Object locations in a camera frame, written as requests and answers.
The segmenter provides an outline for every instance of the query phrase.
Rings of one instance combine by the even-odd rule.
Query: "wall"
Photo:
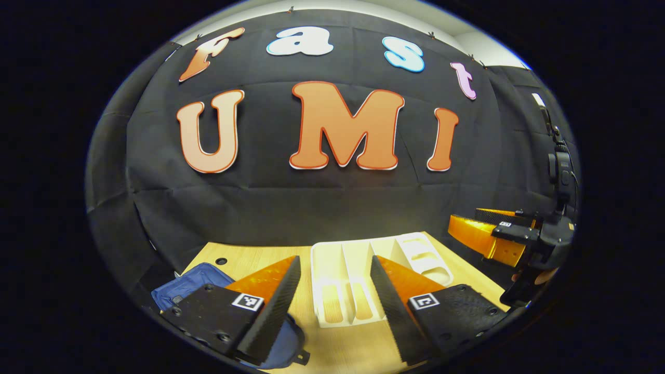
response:
[[[440,8],[418,0],[337,0],[335,2],[329,0],[250,0],[238,3],[204,19],[176,35],[172,40],[185,45],[192,42],[199,34],[206,35],[246,19],[286,12],[292,6],[295,11],[299,9],[335,9],[389,19],[425,34],[433,31],[438,40],[468,55],[473,55],[487,66],[503,65],[528,69],[519,57],[473,25]]]
[[[501,43],[481,31],[457,35],[455,40],[473,57],[487,66],[527,67]]]

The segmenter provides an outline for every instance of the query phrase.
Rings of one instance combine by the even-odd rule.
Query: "white cutlery tray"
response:
[[[344,327],[386,319],[370,277],[372,256],[382,256],[443,285],[448,266],[419,232],[387,238],[316,243],[311,250],[314,313],[321,327]]]

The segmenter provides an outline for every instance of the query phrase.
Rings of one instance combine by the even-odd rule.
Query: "blue cloth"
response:
[[[174,306],[178,298],[185,298],[196,291],[204,284],[213,284],[217,287],[226,287],[235,282],[233,278],[224,274],[215,266],[204,262],[201,263],[182,276],[156,288],[150,294],[161,310],[167,310]],[[301,347],[302,330],[295,324],[295,320],[290,315],[282,324],[277,338],[266,361],[261,366],[252,365],[248,362],[240,361],[242,364],[258,369],[281,369],[288,367]]]
[[[204,284],[210,283],[217,287],[226,287],[233,282],[234,280],[221,270],[203,262],[182,276],[156,288],[150,295],[161,310],[167,310],[176,304],[173,301],[175,297],[180,296],[184,299]]]

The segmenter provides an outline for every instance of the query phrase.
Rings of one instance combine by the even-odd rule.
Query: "letter s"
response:
[[[417,45],[396,37],[385,37],[381,43],[389,50],[384,56],[392,66],[414,73],[425,69],[425,62],[420,58],[422,51]]]

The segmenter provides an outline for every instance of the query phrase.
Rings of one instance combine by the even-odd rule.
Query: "pink letter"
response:
[[[464,65],[460,63],[450,63],[450,66],[455,69],[455,72],[458,74],[458,82],[460,82],[462,92],[468,98],[475,100],[475,91],[471,89],[471,85],[469,84],[469,82],[473,80],[471,74],[469,74],[464,68]]]

